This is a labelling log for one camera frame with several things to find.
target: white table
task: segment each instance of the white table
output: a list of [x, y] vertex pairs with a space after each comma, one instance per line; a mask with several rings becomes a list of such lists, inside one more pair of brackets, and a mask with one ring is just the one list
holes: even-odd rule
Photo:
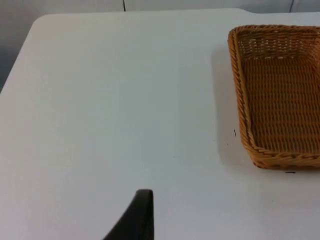
[[0, 239], [99, 240], [140, 188], [156, 240], [319, 239], [320, 174], [241, 145], [227, 35], [246, 24], [320, 13], [39, 18], [0, 94]]

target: woven basket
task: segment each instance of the woven basket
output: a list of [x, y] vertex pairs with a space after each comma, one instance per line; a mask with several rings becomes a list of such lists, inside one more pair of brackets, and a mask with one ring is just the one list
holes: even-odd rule
[[320, 168], [320, 27], [239, 26], [228, 45], [241, 141], [253, 163]]

